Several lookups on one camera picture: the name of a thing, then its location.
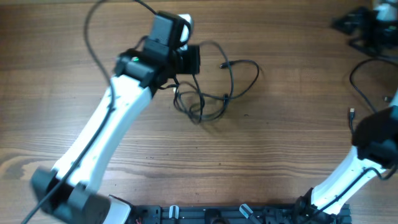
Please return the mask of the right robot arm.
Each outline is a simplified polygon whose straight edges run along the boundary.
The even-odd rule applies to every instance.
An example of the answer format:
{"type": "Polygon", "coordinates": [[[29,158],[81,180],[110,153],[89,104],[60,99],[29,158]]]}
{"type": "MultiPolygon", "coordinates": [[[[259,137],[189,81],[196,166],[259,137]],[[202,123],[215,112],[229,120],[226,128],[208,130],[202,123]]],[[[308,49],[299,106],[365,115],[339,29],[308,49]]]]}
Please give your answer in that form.
{"type": "MultiPolygon", "coordinates": [[[[331,27],[346,35],[359,32],[348,45],[368,58],[349,74],[355,90],[354,74],[363,65],[397,66],[396,57],[383,54],[384,49],[397,47],[397,1],[375,1],[371,9],[357,7],[335,19],[331,27]]],[[[297,199],[287,218],[290,223],[347,223],[346,201],[372,178],[386,181],[397,172],[397,97],[386,97],[389,106],[383,110],[377,110],[365,94],[361,97],[372,114],[354,126],[355,110],[350,109],[348,155],[326,180],[297,199]]]]}

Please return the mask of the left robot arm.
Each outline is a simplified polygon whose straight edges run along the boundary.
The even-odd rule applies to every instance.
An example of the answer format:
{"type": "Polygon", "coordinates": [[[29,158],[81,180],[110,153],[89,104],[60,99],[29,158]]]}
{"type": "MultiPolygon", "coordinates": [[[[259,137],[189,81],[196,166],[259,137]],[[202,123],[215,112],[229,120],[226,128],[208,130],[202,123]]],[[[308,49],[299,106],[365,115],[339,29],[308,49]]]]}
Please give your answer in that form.
{"type": "Polygon", "coordinates": [[[97,109],[70,149],[31,179],[37,208],[65,223],[127,223],[139,217],[129,202],[99,194],[105,170],[134,120],[155,93],[178,74],[195,74],[200,53],[188,42],[189,14],[159,11],[152,30],[121,53],[97,109]]]}

